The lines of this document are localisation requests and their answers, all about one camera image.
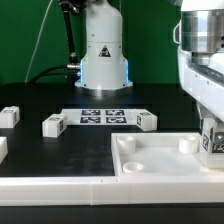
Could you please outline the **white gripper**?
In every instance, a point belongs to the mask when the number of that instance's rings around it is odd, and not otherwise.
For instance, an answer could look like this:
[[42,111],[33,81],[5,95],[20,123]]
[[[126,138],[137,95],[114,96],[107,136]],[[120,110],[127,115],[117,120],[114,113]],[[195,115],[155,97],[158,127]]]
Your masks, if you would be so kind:
[[[199,65],[192,61],[191,51],[182,49],[182,24],[173,30],[173,41],[178,44],[177,60],[181,87],[197,101],[200,129],[204,120],[212,115],[224,122],[224,52],[212,54],[210,64]],[[214,135],[213,153],[224,153],[224,132]]]

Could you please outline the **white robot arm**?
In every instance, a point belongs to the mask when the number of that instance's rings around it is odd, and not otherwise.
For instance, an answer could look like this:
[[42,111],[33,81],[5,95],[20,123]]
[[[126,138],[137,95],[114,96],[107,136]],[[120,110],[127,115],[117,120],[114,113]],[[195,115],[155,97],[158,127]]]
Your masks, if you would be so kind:
[[[181,87],[197,100],[202,148],[224,152],[224,0],[169,0],[181,10],[173,30]],[[132,85],[122,54],[122,16],[107,0],[87,0],[87,50],[75,85],[96,95]]]

